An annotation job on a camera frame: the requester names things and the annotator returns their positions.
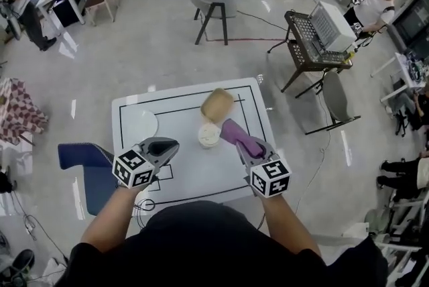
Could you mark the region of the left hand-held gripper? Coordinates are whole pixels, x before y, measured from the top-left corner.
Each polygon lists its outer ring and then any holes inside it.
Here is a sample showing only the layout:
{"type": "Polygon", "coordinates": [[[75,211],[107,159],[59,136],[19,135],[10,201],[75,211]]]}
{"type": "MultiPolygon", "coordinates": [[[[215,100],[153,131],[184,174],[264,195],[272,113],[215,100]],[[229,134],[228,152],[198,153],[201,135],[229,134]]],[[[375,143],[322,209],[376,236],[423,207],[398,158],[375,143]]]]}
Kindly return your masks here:
{"type": "Polygon", "coordinates": [[[114,156],[112,174],[124,187],[147,186],[177,154],[179,147],[175,139],[149,137],[114,156]]]}

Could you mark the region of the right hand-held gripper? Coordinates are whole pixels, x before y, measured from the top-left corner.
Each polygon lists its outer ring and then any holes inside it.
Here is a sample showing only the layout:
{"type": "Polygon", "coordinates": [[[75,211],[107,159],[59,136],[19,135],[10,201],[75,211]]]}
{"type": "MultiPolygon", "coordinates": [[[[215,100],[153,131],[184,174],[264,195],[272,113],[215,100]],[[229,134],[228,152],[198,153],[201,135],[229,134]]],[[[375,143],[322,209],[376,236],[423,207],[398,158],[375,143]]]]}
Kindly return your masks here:
{"type": "Polygon", "coordinates": [[[237,141],[235,147],[245,167],[245,181],[254,195],[271,198],[287,191],[292,175],[287,162],[270,143],[256,137],[251,139],[260,149],[256,156],[241,141],[237,141]]]}

